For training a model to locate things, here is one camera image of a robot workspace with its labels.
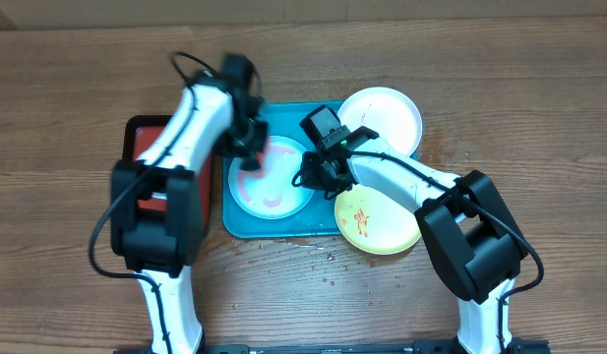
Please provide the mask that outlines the light blue round plate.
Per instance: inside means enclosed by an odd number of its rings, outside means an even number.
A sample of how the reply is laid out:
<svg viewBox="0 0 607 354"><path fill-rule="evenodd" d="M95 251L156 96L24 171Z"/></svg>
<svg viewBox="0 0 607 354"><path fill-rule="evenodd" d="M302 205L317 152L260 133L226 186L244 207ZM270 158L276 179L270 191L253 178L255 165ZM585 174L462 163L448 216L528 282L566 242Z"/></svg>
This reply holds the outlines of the light blue round plate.
<svg viewBox="0 0 607 354"><path fill-rule="evenodd" d="M271 136L262 168L241 169L241 158L234 158L227 182L233 200L247 213L261 219L285 218L301 210L312 199L313 191L293 187L292 178L299 170L306 149L282 136Z"/></svg>

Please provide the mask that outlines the yellow-green round plate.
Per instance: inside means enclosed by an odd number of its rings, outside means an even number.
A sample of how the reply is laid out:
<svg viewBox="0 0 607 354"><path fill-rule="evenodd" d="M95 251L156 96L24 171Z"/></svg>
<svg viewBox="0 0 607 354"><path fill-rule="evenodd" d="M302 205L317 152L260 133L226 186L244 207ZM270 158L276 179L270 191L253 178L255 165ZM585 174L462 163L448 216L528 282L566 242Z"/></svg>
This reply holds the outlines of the yellow-green round plate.
<svg viewBox="0 0 607 354"><path fill-rule="evenodd" d="M356 185L339 194L334 216L342 236L357 249L374 255L393 255L421 238L412 212L369 187Z"/></svg>

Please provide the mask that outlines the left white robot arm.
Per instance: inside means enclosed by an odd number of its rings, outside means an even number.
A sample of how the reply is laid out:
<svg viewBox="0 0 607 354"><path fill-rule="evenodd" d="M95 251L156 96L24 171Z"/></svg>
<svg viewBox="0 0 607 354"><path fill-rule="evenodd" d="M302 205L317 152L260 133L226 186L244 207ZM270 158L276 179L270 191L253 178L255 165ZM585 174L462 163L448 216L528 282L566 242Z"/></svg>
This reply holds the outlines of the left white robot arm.
<svg viewBox="0 0 607 354"><path fill-rule="evenodd" d="M269 126L259 120L264 102L255 65L227 54L181 77L176 111L138 158L116 162L111 202L99 224L110 226L112 251L124 279L144 292L152 324L149 353L197 353L203 340L193 297L191 266L204 238L198 175L213 151L239 157L244 169L261 168Z"/></svg>

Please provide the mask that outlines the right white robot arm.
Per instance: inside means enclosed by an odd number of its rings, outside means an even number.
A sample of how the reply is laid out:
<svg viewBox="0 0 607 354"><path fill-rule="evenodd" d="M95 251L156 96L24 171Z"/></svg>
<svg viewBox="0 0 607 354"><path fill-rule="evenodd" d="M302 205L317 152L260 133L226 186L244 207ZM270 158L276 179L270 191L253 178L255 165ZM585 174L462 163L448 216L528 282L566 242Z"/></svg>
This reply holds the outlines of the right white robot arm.
<svg viewBox="0 0 607 354"><path fill-rule="evenodd" d="M322 190L328 200L361 185L407 209L435 272L459 300L456 350L516 352L508 329L509 299L520 290L515 279L521 261L537 254L487 175L435 170L378 138L343 140L304 153L292 184Z"/></svg>

